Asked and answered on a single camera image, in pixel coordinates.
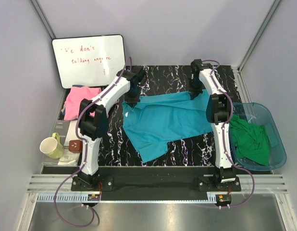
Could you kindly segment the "teal plastic basin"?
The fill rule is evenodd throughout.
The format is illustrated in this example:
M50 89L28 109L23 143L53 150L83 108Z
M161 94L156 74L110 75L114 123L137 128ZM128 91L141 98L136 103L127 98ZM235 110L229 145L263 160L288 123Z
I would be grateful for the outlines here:
M286 151L272 114L268 108L259 103L234 103L233 115L238 115L241 119L246 120L248 123L264 126L270 146L270 159L268 166L257 164L247 158L239 158L236 153L236 148L230 130L230 144L235 162L238 165L252 171L271 171L282 167L286 162Z

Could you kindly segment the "pink folded t shirt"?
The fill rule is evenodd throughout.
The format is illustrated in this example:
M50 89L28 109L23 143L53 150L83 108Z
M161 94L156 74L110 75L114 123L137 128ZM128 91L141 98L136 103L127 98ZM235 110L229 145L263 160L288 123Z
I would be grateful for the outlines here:
M101 93L101 88L72 87L68 94L65 105L64 120L71 121L78 119L80 103L83 99L91 100Z

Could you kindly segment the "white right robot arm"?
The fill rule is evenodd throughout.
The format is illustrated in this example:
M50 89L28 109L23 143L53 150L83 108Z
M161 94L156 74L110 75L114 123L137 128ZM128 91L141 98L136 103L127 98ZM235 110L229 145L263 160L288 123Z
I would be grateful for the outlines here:
M209 94L206 118L211 124L215 141L214 188L223 191L234 183L236 172L231 157L229 128L233 116L233 101L215 76L215 67L211 61L194 59L191 62L189 95L193 100L206 90Z

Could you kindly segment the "aluminium frame rail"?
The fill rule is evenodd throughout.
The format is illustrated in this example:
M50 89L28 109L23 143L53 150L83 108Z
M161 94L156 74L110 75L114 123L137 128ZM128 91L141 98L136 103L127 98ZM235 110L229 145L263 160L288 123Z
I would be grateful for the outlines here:
M98 177L98 184L91 186L78 177L67 175L35 174L31 177L28 191L35 193L86 192L102 189L113 192L119 189L187 189L200 192L221 193L287 193L281 175L237 175L232 182L217 184L211 175L104 175Z

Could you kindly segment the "white dry erase board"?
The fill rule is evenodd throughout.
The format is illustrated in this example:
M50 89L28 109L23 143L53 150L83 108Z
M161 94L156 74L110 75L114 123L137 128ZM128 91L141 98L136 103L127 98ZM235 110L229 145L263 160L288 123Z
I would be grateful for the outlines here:
M52 48L64 89L74 85L109 85L125 64L124 39L120 34L57 38Z

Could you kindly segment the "black white manual booklet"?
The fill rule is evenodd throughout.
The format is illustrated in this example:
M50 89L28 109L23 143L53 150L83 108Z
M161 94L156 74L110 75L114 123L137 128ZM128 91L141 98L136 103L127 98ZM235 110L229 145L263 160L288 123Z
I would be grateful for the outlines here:
M68 150L69 141L77 140L75 133L76 120L64 121L58 120L54 126L53 133L58 133L60 136L60 142L64 147L64 155L60 159L52 159L44 154L43 164L47 166L65 166L75 167L78 165L80 153L72 153Z

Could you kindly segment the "teal t shirt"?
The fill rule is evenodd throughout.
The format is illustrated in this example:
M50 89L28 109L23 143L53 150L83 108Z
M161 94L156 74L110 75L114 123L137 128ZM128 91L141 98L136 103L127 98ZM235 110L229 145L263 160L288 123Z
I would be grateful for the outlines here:
M167 144L212 132L206 119L210 95L206 90L195 99L187 91L141 96L140 102L123 107L123 129L144 163L167 153Z

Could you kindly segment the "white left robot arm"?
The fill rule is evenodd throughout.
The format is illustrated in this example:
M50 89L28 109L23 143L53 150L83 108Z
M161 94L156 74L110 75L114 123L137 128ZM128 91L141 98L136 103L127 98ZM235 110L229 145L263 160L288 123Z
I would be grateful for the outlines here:
M83 99L79 107L76 136L82 141L82 164L77 171L82 185L89 191L98 186L98 156L101 138L109 130L108 113L114 104L124 96L130 107L140 102L139 84L146 72L141 66L121 70L113 82L91 100Z

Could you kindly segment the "brown cube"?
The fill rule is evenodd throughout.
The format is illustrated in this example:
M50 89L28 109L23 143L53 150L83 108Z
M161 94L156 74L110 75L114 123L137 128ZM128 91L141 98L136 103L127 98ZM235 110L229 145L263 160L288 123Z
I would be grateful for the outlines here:
M81 140L70 140L68 150L72 153L82 153L83 142Z

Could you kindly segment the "green t shirt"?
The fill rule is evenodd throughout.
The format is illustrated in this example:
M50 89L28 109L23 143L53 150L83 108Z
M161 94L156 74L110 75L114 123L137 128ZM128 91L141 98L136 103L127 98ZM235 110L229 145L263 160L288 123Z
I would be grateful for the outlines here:
M238 115L233 115L230 130L239 158L247 158L263 166L269 165L270 146L264 126L248 123Z

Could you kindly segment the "yellow green mug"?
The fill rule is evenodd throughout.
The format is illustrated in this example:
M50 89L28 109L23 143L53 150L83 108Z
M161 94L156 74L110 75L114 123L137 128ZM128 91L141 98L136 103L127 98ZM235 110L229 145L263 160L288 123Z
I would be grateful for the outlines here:
M39 147L40 151L52 159L60 159L64 155L64 147L60 142L58 133L53 133L51 137L45 138Z

